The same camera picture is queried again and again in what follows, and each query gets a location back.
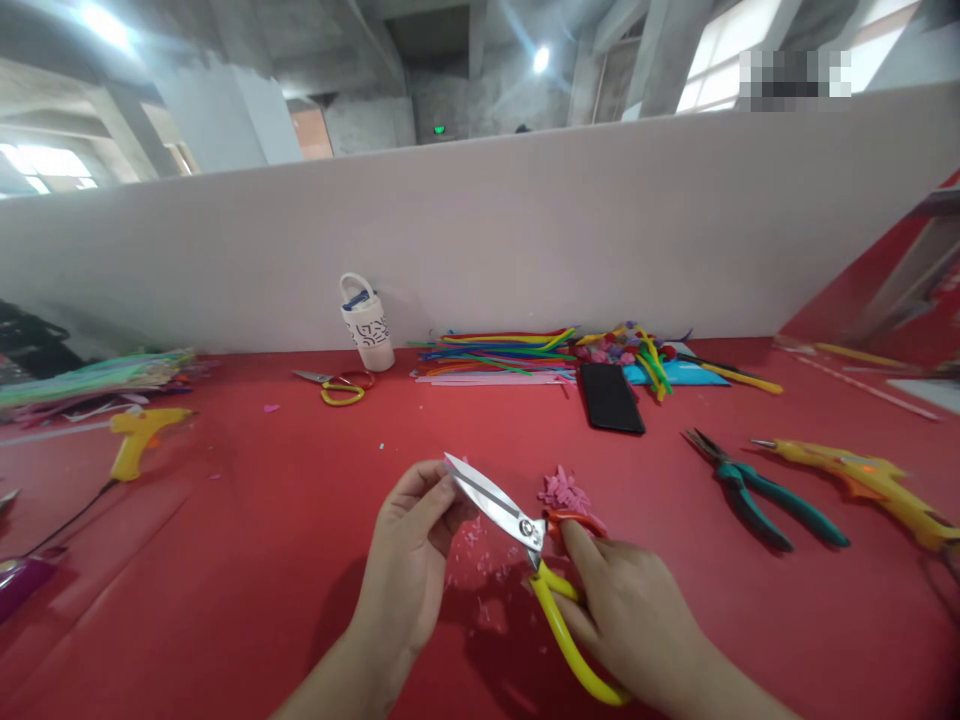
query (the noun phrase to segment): yellow glue gun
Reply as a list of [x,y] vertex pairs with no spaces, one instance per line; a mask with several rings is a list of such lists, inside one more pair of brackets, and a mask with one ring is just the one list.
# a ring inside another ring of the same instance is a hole
[[135,415],[122,413],[110,418],[110,432],[126,436],[110,471],[110,479],[130,482],[140,477],[140,456],[153,446],[157,432],[167,425],[181,423],[193,414],[192,410],[184,408],[166,408],[144,410]]
[[900,481],[907,473],[889,460],[787,440],[751,442],[772,450],[790,462],[811,465],[836,475],[843,480],[853,497],[876,502],[906,525],[916,541],[928,550],[939,551],[947,543],[960,541],[960,528],[905,490]]

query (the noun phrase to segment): smartphone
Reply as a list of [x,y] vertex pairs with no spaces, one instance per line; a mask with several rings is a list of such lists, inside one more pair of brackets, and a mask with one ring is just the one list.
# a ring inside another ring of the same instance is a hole
[[633,391],[619,365],[584,363],[580,383],[587,402],[587,418],[600,430],[643,435],[643,425]]

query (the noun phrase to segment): red tablecloth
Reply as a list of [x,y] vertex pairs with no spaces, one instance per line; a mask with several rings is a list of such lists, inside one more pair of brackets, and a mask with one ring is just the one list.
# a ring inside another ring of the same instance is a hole
[[[648,432],[636,438],[590,429],[579,398],[555,386],[417,385],[409,353],[363,402],[336,409],[290,370],[355,367],[355,353],[224,358],[192,395],[162,402],[202,414],[168,433],[144,477],[68,536],[58,577],[0,627],[0,716],[265,717],[349,622],[387,491],[414,461],[450,451],[529,513],[545,473],[572,471],[611,534],[660,553],[707,634],[801,714],[947,717],[960,641],[944,603],[957,610],[960,592],[944,569],[929,568],[931,584],[925,553],[882,512],[842,501],[814,471],[745,448],[751,437],[778,437],[881,455],[958,518],[960,420],[944,413],[932,424],[769,340],[694,347],[786,393],[678,388],[663,407],[644,398]],[[681,437],[690,426],[814,503],[853,546],[832,552],[761,500],[796,545],[788,557],[769,553]],[[116,448],[115,436],[92,431],[0,450],[0,490],[23,488],[0,529],[0,556],[23,552],[79,508],[106,480]],[[509,548],[492,529],[472,548],[458,540],[440,623],[395,717],[636,716],[579,687]],[[515,567],[498,580],[504,564]]]

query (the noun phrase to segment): green-handled pliers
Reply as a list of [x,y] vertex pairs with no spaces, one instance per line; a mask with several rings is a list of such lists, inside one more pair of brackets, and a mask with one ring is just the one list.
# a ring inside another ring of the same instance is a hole
[[834,547],[849,547],[850,540],[830,519],[803,498],[768,480],[746,463],[735,463],[723,449],[699,430],[686,431],[686,438],[717,468],[730,506],[750,530],[779,552],[793,552],[793,543],[763,514],[750,491],[775,502],[823,540]]

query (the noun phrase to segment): pink foam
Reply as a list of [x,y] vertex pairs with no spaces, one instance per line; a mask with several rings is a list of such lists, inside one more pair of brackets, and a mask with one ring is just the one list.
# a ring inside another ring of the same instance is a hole
[[603,524],[600,518],[590,512],[590,498],[587,497],[582,488],[574,484],[575,482],[572,473],[568,475],[562,467],[557,466],[556,475],[544,475],[545,491],[538,493],[537,498],[544,505],[554,510],[572,510],[581,515],[586,515],[597,525],[606,529],[607,526]]

